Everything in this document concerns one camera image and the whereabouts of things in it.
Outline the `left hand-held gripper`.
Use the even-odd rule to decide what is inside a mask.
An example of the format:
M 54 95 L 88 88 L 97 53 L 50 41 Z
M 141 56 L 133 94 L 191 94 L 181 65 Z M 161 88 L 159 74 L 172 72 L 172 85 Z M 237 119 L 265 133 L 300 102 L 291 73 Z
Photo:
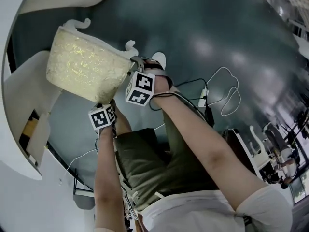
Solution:
M 100 135 L 102 130 L 108 126 L 112 126 L 113 135 L 116 135 L 115 124 L 117 115 L 115 113 L 115 100 L 112 99 L 107 105 L 97 103 L 92 110 L 88 112 L 90 122 L 97 135 Z

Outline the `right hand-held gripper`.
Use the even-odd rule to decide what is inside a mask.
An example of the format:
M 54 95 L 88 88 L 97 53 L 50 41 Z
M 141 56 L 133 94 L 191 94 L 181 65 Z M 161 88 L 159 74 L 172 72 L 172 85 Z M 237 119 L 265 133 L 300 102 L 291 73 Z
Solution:
M 126 102 L 139 106 L 146 106 L 154 95 L 155 76 L 146 74 L 143 59 L 134 56 L 130 59 L 133 62 L 130 70 L 130 81 L 126 88 Z

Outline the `person's right hand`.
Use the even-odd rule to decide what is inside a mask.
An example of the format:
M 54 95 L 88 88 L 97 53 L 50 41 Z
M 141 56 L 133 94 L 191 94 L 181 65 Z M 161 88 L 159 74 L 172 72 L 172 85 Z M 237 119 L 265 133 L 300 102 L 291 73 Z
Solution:
M 144 59 L 143 65 L 146 74 L 152 74 L 155 76 L 154 93 L 168 92 L 171 88 L 172 81 L 166 76 L 161 64 L 153 59 Z

